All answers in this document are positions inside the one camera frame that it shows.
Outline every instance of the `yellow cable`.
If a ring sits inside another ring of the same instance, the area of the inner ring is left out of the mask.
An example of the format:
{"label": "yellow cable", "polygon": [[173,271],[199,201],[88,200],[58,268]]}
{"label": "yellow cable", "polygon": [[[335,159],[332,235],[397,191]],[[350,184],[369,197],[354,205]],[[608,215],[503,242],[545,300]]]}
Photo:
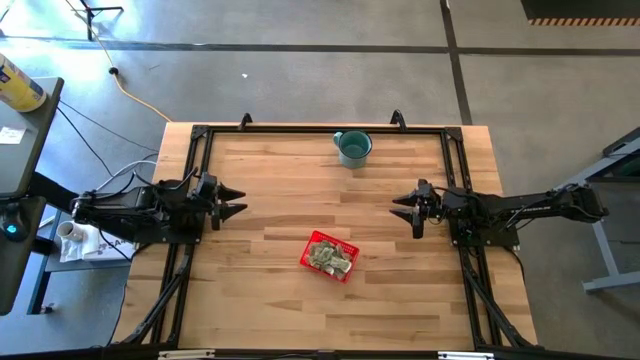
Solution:
{"label": "yellow cable", "polygon": [[[105,55],[107,55],[107,59],[109,59],[109,64],[111,64],[112,68],[115,68],[116,66],[113,64],[113,60],[111,59],[111,56],[109,55],[109,52],[107,51],[107,48],[105,48],[104,45],[102,44],[102,41],[100,41],[100,37],[98,36],[98,34],[96,34],[96,32],[93,31],[93,29],[89,26],[89,23],[87,23],[87,21],[84,19],[84,17],[82,17],[82,15],[80,15],[78,10],[76,10],[73,7],[73,5],[71,5],[69,0],[64,0],[64,1],[67,2],[69,7],[71,7],[71,9],[76,13],[76,15],[82,20],[82,22],[84,22],[84,24],[87,26],[87,28],[91,31],[91,33],[93,34],[93,37],[98,41],[98,44],[100,44],[100,47],[102,47],[102,50],[104,50]],[[118,85],[118,88],[120,89],[120,91],[122,91],[123,94],[127,95],[128,97],[130,97],[131,99],[137,101],[138,103],[148,107],[149,109],[155,111],[156,114],[160,115],[166,121],[173,122],[173,120],[171,120],[167,115],[163,114],[160,110],[156,109],[153,105],[148,104],[148,103],[144,102],[143,100],[140,100],[137,97],[135,97],[135,96],[131,95],[130,93],[128,93],[122,87],[122,85],[120,84],[120,80],[118,79],[118,74],[112,74],[112,75],[113,75],[113,79],[116,81],[116,85]]]}

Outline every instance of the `mug handle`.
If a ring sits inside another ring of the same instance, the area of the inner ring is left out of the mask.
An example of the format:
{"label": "mug handle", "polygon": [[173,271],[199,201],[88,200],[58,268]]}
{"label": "mug handle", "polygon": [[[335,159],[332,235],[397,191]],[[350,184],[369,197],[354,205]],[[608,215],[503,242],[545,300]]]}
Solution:
{"label": "mug handle", "polygon": [[342,133],[340,131],[338,131],[337,133],[333,134],[333,143],[336,144],[336,146],[338,146],[338,144],[340,144],[340,137],[342,137]]}

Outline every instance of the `white paper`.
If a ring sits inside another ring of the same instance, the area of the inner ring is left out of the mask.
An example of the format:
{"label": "white paper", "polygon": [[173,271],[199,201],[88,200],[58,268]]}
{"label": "white paper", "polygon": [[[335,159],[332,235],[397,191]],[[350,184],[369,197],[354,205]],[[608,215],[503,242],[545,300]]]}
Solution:
{"label": "white paper", "polygon": [[12,129],[10,127],[3,126],[0,130],[0,144],[2,145],[17,145],[22,141],[25,129]]}

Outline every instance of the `gray metal frame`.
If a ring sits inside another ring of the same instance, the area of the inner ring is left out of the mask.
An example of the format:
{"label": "gray metal frame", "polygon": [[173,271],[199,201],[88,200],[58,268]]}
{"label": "gray metal frame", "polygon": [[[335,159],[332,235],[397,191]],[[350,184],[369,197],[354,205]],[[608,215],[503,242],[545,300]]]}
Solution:
{"label": "gray metal frame", "polygon": [[[569,180],[560,184],[557,188],[561,188],[566,184],[571,183],[584,184],[590,177],[600,173],[603,170],[606,170],[610,166],[623,160],[626,157],[624,154],[631,154],[635,151],[638,151],[639,149],[640,138],[636,138],[635,140],[628,142],[624,146],[612,152],[608,157],[597,161],[595,164],[582,170],[577,175],[569,178]],[[618,266],[616,265],[616,261],[613,258],[613,254],[611,253],[611,248],[609,247],[609,239],[607,239],[607,235],[602,226],[602,220],[594,223],[592,226],[593,231],[596,235],[596,239],[598,239],[598,246],[600,246],[600,252],[602,252],[602,258],[604,259],[604,263],[607,266],[609,275],[593,279],[591,281],[583,281],[582,287],[584,288],[584,291],[586,293],[592,293],[603,289],[640,284],[640,271],[634,271],[624,274],[621,274],[618,271]]]}

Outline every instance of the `yellow black warning tape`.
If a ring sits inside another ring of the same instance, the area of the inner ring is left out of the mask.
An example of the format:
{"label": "yellow black warning tape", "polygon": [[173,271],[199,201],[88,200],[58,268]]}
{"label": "yellow black warning tape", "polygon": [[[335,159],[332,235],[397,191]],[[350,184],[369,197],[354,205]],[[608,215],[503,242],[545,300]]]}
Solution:
{"label": "yellow black warning tape", "polygon": [[640,26],[640,18],[545,18],[530,19],[537,26]]}

